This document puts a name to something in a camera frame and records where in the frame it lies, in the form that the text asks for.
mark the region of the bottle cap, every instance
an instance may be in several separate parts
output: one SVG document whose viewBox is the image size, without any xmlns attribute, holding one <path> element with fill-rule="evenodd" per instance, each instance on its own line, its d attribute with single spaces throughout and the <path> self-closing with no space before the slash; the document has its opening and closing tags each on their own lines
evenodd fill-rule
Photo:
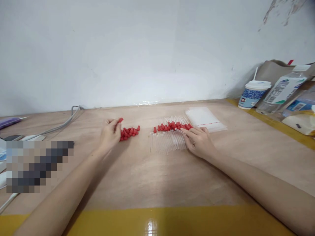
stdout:
<svg viewBox="0 0 315 236">
<path fill-rule="evenodd" d="M 307 71 L 311 65 L 303 65 L 294 67 L 293 71 Z"/>
</svg>

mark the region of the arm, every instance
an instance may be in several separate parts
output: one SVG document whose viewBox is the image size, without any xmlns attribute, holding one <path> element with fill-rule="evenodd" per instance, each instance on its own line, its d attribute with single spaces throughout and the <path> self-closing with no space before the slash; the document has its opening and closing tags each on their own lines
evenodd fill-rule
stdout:
<svg viewBox="0 0 315 236">
<path fill-rule="evenodd" d="M 213 164 L 298 235 L 315 235 L 315 198 L 262 170 L 219 153 L 208 130 L 181 129 L 187 148 Z"/>
<path fill-rule="evenodd" d="M 97 166 L 119 142 L 121 123 L 118 120 L 105 122 L 98 148 L 35 208 L 16 230 L 15 236 L 62 234 L 90 185 Z"/>
</svg>

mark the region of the hand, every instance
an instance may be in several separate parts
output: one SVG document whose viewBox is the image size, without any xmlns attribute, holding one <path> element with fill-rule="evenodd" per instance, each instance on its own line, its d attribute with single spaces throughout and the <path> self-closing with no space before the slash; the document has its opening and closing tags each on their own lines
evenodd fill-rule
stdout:
<svg viewBox="0 0 315 236">
<path fill-rule="evenodd" d="M 181 128 L 180 130 L 186 134 L 184 135 L 184 139 L 188 150 L 196 156 L 207 160 L 209 157 L 218 153 L 206 127 L 195 127 L 190 130 Z"/>
<path fill-rule="evenodd" d="M 121 123 L 118 123 L 118 121 L 119 118 L 104 121 L 97 150 L 101 152 L 110 151 L 119 142 Z"/>
</svg>

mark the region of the bottle label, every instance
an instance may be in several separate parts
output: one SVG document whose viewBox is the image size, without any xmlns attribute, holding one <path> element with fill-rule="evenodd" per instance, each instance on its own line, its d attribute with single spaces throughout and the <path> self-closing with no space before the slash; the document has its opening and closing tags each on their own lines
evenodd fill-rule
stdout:
<svg viewBox="0 0 315 236">
<path fill-rule="evenodd" d="M 282 79 L 277 81 L 267 94 L 264 102 L 271 104 L 283 104 L 305 81 L 306 78 L 297 80 Z"/>
<path fill-rule="evenodd" d="M 298 110 L 311 110 L 312 104 L 307 104 L 300 102 L 299 100 L 295 100 L 290 106 L 287 107 L 290 111 L 298 111 Z"/>
</svg>

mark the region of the purple object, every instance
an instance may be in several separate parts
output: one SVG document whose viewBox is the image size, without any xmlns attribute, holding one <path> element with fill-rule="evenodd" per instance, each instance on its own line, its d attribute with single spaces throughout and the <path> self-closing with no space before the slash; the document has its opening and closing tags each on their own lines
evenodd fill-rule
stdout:
<svg viewBox="0 0 315 236">
<path fill-rule="evenodd" d="M 0 120 L 0 129 L 13 125 L 21 121 L 20 117 L 11 117 Z"/>
</svg>

